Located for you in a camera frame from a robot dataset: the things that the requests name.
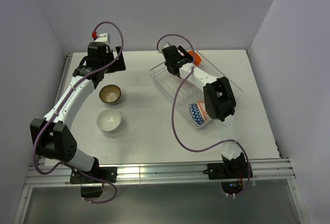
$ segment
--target white table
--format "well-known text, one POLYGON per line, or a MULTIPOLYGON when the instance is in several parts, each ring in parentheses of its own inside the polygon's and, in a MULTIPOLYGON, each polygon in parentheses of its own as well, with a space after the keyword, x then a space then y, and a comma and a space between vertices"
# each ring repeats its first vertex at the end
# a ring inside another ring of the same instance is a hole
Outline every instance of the white table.
MULTIPOLYGON (((237 101, 235 127, 249 159, 279 158, 246 52, 200 52, 243 90, 237 101)), ((73 54, 64 89, 86 55, 73 54)), ((123 55, 127 70, 107 74, 86 99, 72 124, 71 132, 78 147, 97 157, 100 164, 221 160, 221 146, 203 153, 191 153, 175 140, 171 128, 172 103, 154 86, 149 74, 152 67, 164 61, 163 56, 156 51, 124 52, 123 55), (99 91, 108 84, 121 88, 123 99, 120 104, 108 106, 99 99, 99 91), (122 123, 112 133, 104 133, 96 126, 98 114, 107 108, 117 109, 122 115, 122 123)), ((214 123, 196 130, 179 111, 176 112, 175 123, 179 137, 190 148, 202 149, 220 140, 214 123)), ((47 159, 45 165, 54 163, 47 159)))

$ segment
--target gray wall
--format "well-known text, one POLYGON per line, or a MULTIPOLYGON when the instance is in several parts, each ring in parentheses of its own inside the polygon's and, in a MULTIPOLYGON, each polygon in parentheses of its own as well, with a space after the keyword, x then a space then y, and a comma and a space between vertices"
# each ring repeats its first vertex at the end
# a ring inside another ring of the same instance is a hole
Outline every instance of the gray wall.
MULTIPOLYGON (((200 49, 248 49, 273 0, 36 2, 64 48, 77 52, 86 50, 92 29, 103 20, 112 20, 122 29, 125 50, 154 50, 160 36, 173 32, 188 36, 200 49)), ((111 34, 119 44, 119 37, 111 34)))
POLYGON ((54 103, 64 52, 33 0, 0 0, 0 222, 11 223, 32 158, 29 124, 54 103))
POLYGON ((330 1, 274 0, 250 52, 312 223, 330 219, 330 1))

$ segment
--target dish rack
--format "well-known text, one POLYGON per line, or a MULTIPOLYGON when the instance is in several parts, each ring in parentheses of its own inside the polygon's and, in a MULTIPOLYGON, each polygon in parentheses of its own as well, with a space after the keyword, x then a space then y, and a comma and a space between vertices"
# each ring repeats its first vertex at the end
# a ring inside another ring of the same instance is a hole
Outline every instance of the dish rack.
MULTIPOLYGON (((199 68, 203 71, 221 78, 223 76, 227 77, 224 73, 222 73, 218 68, 216 68, 209 60, 207 60, 199 51, 195 50, 201 59, 202 62, 199 65, 199 68)), ((150 76, 155 84, 155 86, 171 101, 173 102, 174 95, 179 84, 182 82, 181 78, 172 75, 167 71, 167 67, 165 66, 165 61, 161 64, 150 69, 150 76)), ((235 99, 237 100, 242 94, 243 91, 239 88, 233 81, 228 78, 230 85, 232 87, 235 99)), ((183 115, 189 120, 189 122, 197 129, 202 128, 208 122, 212 121, 212 119, 207 120, 202 125, 198 125, 190 116, 189 104, 196 103, 199 100, 204 100, 204 94, 201 90, 199 90, 196 86, 186 81, 178 94, 176 100, 176 107, 183 113, 183 115)))

